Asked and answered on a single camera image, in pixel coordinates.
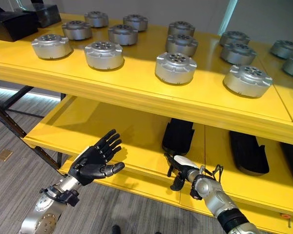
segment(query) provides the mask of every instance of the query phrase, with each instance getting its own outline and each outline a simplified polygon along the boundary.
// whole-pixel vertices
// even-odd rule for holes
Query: shelf board
[[[83,16],[63,14],[62,19]],[[108,38],[106,28],[93,31],[92,39],[70,41],[74,47],[70,56],[52,61],[39,59],[30,42],[42,34],[62,34],[60,23],[14,43],[0,41],[0,79],[293,144],[293,122],[274,88],[258,99],[239,97],[224,88],[222,80],[231,65],[219,58],[218,36],[195,33],[200,44],[193,57],[198,64],[194,79],[175,86],[161,82],[154,73],[156,56],[164,52],[166,27],[150,25],[139,33],[136,45],[124,46],[124,66],[106,72],[91,69],[85,61],[84,46]],[[262,68],[257,58],[253,64]]]
[[[235,201],[293,215],[293,177],[279,142],[257,137],[265,145],[269,173],[251,176],[240,172],[233,161],[229,132],[206,126],[206,167],[224,166],[221,179],[226,193]]]
[[[123,149],[112,162],[122,161],[126,165],[124,170],[129,173],[171,184],[173,177],[166,176],[169,165],[161,149],[169,120],[168,117],[67,96],[23,140],[29,145],[72,155],[62,166],[62,171],[67,172],[85,147],[116,128],[121,134]],[[224,165],[222,184],[235,201],[293,215],[293,178],[277,142],[262,140],[271,171],[267,175],[253,177],[235,168],[226,130],[201,124],[193,127],[195,133],[187,157],[197,165],[206,164],[210,170],[216,164]],[[248,186],[241,189],[241,184]],[[258,185],[260,190],[254,195]]]
[[[123,149],[115,155],[113,163],[123,162],[126,171],[172,183],[174,176],[167,177],[169,165],[161,148],[168,122],[168,117],[67,96],[23,140],[71,155],[63,165],[69,168],[85,147],[116,128]],[[196,163],[204,164],[204,125],[195,124],[194,129],[189,155]]]
[[[272,55],[269,52],[271,45],[253,44],[255,50],[260,51],[259,59],[267,74],[273,78],[274,86],[293,120],[293,77],[281,69],[286,60]]]

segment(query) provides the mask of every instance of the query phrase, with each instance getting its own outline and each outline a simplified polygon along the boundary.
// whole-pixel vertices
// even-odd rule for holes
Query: black metal leg
[[[66,97],[66,94],[61,93],[61,101]]]
[[[26,136],[26,132],[0,107],[0,122],[2,122],[8,129],[13,132],[18,138]],[[39,155],[45,162],[47,162],[53,169],[57,170],[60,167],[57,162],[54,161],[41,147],[36,146],[32,149],[36,154]]]
[[[58,166],[61,167],[62,166],[62,156],[63,154],[58,152],[58,159],[57,159],[57,162],[58,162]]]
[[[33,87],[31,87],[31,86],[22,87],[16,94],[11,96],[7,101],[4,102],[4,104],[2,105],[2,108],[4,110],[10,108],[15,102],[20,100],[21,97],[23,97],[25,94],[27,94],[32,89],[33,89]]]

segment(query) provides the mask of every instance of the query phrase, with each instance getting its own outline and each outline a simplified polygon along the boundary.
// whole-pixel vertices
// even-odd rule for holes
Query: robotic hand
[[[119,162],[107,165],[121,150],[120,135],[115,129],[108,132],[95,145],[87,147],[71,165],[68,176],[58,184],[41,189],[41,197],[34,210],[25,218],[19,234],[51,234],[69,204],[75,206],[79,201],[77,190],[94,179],[103,179],[118,173],[125,167]]]
[[[205,166],[198,168],[191,160],[183,156],[171,156],[165,153],[170,164],[168,176],[171,176],[173,169],[179,171],[173,185],[174,191],[182,189],[185,180],[192,183],[190,192],[194,199],[204,199],[207,208],[218,219],[227,234],[259,234],[254,224],[240,212],[231,198],[225,194],[221,184],[223,167],[217,165],[213,172],[208,171]],[[219,172],[218,181],[215,174]]]

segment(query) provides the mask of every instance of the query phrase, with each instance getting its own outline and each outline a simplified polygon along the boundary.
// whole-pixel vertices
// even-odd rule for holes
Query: robot finger
[[[112,129],[111,131],[109,131],[104,137],[102,137],[102,139],[104,140],[108,140],[111,136],[113,136],[116,133],[115,129]]]
[[[114,136],[112,136],[108,141],[108,145],[112,144],[116,139],[118,139],[120,137],[120,135],[117,133]]]
[[[116,146],[122,143],[122,140],[118,139],[113,144],[110,145],[110,148],[113,150]]]

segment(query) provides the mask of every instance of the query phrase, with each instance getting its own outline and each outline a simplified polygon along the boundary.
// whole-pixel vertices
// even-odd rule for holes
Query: gray carpet
[[[0,90],[0,102],[12,94]],[[26,95],[12,109],[46,115],[58,102]],[[10,113],[27,132],[40,119]],[[0,161],[0,234],[16,234],[33,209],[42,187],[61,176],[0,123],[0,152],[13,151]],[[55,152],[47,152],[55,157]],[[223,234],[217,220],[114,188],[92,183],[80,189],[80,202],[67,207],[54,234],[109,234],[118,224],[123,234]]]

